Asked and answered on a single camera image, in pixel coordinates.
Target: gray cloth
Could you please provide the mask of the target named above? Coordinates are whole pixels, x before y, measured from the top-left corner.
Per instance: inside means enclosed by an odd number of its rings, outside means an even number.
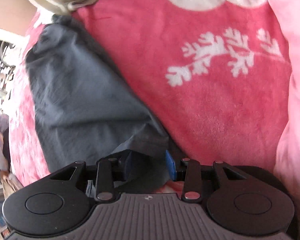
[[[152,181],[144,191],[168,180],[169,136],[79,22],[54,16],[27,54],[26,69],[35,128],[51,172],[131,149],[141,153],[132,179]]]

